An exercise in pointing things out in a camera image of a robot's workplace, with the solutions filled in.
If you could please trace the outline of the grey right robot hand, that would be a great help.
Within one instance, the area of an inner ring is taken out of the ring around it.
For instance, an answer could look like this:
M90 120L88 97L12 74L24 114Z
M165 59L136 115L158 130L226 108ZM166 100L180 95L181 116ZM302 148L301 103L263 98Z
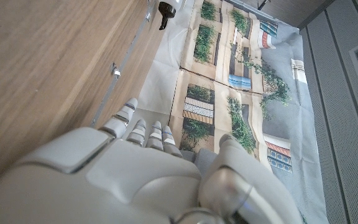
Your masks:
M102 127L78 128L0 177L0 223L301 223L282 182L231 134L207 169L168 126L150 131L129 99Z

